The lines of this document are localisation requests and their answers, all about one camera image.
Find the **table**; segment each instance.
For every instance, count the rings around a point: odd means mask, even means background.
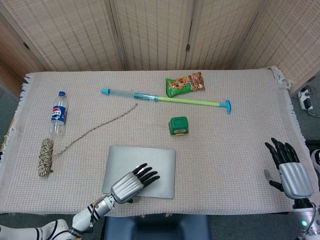
[[[109,146],[176,149],[174,199],[141,198],[122,204],[110,216],[156,213],[239,215],[287,212],[293,201],[271,187],[264,169],[277,170],[264,142],[289,142],[318,189],[308,149],[279,72],[202,70],[205,91],[177,96],[232,103],[224,108],[150,102],[106,96],[101,88],[165,96],[165,78],[196,70],[38,72],[28,75],[0,163],[0,213],[75,214],[102,195]],[[70,102],[66,135],[53,154],[91,128],[132,108],[129,114],[89,133],[53,158],[53,173],[39,177],[41,142],[49,136],[53,99],[65,91]],[[189,134],[171,136],[172,117],[186,116]],[[316,192],[311,200],[320,202]]]

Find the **plastic bottle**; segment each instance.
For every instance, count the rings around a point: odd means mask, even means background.
[[[69,102],[64,91],[60,91],[59,95],[54,100],[51,124],[49,132],[54,138],[55,136],[63,136],[66,132],[66,117],[69,107]]]

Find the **electrical outlet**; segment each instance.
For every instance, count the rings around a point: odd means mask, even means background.
[[[302,88],[301,91],[298,92],[298,98],[302,110],[313,109],[308,88]]]

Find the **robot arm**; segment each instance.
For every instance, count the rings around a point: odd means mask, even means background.
[[[0,240],[75,240],[93,231],[93,223],[115,207],[115,203],[131,202],[132,197],[142,189],[159,179],[158,172],[149,172],[152,168],[146,163],[129,172],[111,187],[111,194],[104,195],[73,217],[72,228],[65,220],[59,219],[38,228],[13,229],[0,225]]]
[[[301,224],[301,236],[298,240],[320,240],[319,208],[308,199],[314,189],[311,185],[305,166],[299,161],[295,149],[289,144],[283,144],[271,138],[275,148],[265,143],[278,169],[281,183],[274,181],[267,169],[264,175],[269,184],[284,192],[294,200],[293,211]]]

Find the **snack bag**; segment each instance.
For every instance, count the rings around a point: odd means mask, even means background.
[[[169,98],[178,94],[205,90],[204,79],[202,78],[201,72],[192,73],[177,79],[166,78],[165,81],[166,94]]]

